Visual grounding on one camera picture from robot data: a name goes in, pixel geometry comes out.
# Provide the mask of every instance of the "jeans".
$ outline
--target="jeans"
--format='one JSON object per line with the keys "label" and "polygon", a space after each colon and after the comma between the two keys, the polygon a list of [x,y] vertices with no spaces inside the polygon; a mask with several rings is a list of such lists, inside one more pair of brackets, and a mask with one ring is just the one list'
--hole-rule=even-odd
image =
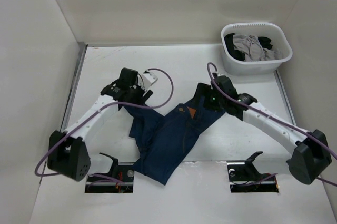
{"label": "jeans", "polygon": [[166,185],[199,135],[225,113],[206,110],[202,103],[195,105],[190,100],[177,105],[166,116],[154,110],[125,106],[134,118],[129,136],[136,140],[140,152],[133,169]]}

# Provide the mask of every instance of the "dark blue fabric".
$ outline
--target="dark blue fabric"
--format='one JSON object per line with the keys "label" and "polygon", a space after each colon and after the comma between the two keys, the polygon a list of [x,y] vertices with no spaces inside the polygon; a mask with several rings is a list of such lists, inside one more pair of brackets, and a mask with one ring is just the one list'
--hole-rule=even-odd
{"label": "dark blue fabric", "polygon": [[[196,110],[191,118],[188,108]],[[140,158],[133,169],[165,185],[173,171],[195,145],[199,135],[225,112],[212,112],[190,100],[166,116],[154,110],[125,106],[134,118],[130,134]]]}

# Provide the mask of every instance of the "table surface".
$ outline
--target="table surface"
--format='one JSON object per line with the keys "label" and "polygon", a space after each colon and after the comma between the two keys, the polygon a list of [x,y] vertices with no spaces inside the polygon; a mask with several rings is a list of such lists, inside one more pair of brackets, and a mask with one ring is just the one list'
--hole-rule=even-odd
{"label": "table surface", "polygon": [[[102,87],[118,78],[123,67],[138,71],[159,67],[170,74],[173,98],[157,109],[165,115],[192,98],[198,82],[209,83],[207,62],[225,73],[221,49],[217,44],[88,48],[70,124],[93,104]],[[170,93],[168,79],[156,75],[159,80],[148,105],[162,103]],[[239,93],[251,94],[290,121],[274,74],[231,79]],[[89,152],[105,152],[120,162],[136,161],[138,149],[128,137],[131,123],[131,116],[121,109],[96,134]],[[44,178],[30,223],[336,223],[319,181],[305,186],[279,175],[280,193],[230,193],[225,161],[244,160],[255,151],[286,153],[269,136],[225,114],[199,137],[166,186],[136,173],[132,194],[85,194],[85,181]]]}

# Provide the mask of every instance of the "white wall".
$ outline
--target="white wall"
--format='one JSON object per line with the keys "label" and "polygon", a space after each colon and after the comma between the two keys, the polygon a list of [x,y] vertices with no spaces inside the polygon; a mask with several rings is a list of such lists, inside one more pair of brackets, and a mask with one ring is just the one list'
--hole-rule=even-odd
{"label": "white wall", "polygon": [[87,43],[220,42],[229,23],[283,24],[297,0],[57,0]]}
{"label": "white wall", "polygon": [[[320,129],[337,152],[337,0],[299,0],[283,26],[293,58],[281,68],[296,122]],[[324,178],[337,182],[337,162]],[[337,188],[326,185],[337,216]]]}
{"label": "white wall", "polygon": [[0,223],[29,222],[77,54],[55,0],[0,0]]}

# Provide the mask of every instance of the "white laundry basket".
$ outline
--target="white laundry basket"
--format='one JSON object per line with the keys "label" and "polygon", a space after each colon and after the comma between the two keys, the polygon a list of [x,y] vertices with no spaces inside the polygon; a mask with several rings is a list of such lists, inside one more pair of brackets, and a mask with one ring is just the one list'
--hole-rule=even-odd
{"label": "white laundry basket", "polygon": [[[234,59],[228,52],[224,37],[227,34],[236,33],[243,35],[265,36],[272,40],[273,49],[278,48],[283,59],[261,62],[241,62]],[[286,40],[281,28],[268,22],[240,23],[227,25],[221,31],[223,44],[222,59],[225,70],[232,75],[256,75],[275,71],[283,62],[290,60],[293,51]]]}

